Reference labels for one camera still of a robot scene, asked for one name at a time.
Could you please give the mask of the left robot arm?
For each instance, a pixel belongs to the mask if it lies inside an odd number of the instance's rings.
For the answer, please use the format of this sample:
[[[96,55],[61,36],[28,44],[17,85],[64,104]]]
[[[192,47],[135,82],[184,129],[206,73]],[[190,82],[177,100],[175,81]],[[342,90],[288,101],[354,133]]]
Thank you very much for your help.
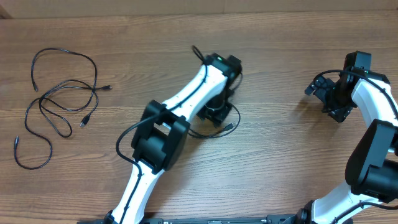
[[[207,138],[191,130],[192,119],[207,119],[217,128],[233,109],[228,99],[234,93],[231,85],[242,75],[240,59],[218,54],[199,58],[200,70],[182,90],[162,103],[152,100],[141,120],[121,134],[135,132],[134,152],[125,158],[132,172],[119,204],[106,214],[104,223],[140,223],[157,181],[176,163],[187,136]]]

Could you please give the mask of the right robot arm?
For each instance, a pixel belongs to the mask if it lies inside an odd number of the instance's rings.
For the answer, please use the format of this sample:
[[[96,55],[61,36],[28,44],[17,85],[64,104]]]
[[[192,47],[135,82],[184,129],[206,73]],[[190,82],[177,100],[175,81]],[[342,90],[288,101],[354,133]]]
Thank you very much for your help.
[[[323,103],[323,113],[343,122],[352,109],[362,114],[366,132],[348,159],[345,180],[326,196],[311,200],[288,223],[352,223],[352,217],[369,207],[397,210],[397,103],[389,79],[371,71],[371,54],[361,51],[345,57],[338,81],[316,75],[305,89]]]

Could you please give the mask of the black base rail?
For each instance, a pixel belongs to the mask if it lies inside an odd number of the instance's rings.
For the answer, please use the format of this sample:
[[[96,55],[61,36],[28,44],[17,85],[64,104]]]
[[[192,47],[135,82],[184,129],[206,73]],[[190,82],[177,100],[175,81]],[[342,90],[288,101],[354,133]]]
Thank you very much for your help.
[[[168,219],[144,218],[140,224],[290,224],[295,223],[296,215],[268,215],[257,218],[188,218]]]

